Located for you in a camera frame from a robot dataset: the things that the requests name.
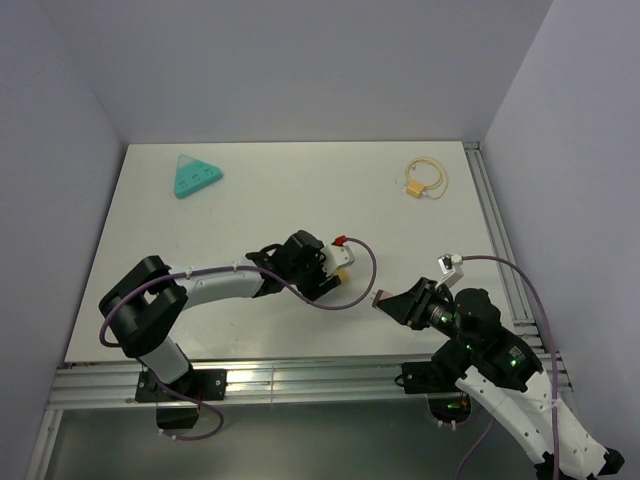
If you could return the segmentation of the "yellow two-port USB charger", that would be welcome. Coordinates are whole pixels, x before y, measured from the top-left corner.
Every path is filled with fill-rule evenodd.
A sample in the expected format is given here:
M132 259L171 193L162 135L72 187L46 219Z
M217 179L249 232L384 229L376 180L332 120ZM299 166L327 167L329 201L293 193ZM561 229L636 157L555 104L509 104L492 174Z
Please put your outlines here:
M336 272L336 276L339 278L341 283L347 283L349 281L349 274L346 270L338 270Z

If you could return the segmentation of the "yellow charger with cable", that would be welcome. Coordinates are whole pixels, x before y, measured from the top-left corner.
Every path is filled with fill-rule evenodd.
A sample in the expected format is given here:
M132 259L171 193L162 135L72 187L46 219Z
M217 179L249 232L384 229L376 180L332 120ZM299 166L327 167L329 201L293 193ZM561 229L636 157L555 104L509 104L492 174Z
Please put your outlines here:
M425 195L426 186L421 182L408 182L404 186L404 192L412 198L420 198Z

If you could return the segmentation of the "brown cube charger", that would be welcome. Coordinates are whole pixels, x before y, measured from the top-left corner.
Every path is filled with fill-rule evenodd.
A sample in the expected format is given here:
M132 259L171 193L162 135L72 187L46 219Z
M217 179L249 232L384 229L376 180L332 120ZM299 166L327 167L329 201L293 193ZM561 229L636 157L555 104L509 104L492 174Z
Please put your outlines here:
M376 308L381 301L391 298L392 294L386 290L378 289L370 294L371 306Z

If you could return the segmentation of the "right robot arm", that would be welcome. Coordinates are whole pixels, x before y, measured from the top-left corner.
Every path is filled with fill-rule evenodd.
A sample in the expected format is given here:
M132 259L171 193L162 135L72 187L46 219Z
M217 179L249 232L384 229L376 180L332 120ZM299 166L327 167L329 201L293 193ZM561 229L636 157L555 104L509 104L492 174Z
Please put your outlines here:
M447 338L429 360L402 364L406 393L468 394L513 436L539 479L597 479L622 468L623 456L586 431L529 344L502 325L487 291L452 294L422 278L398 295L379 291L373 305L400 325Z

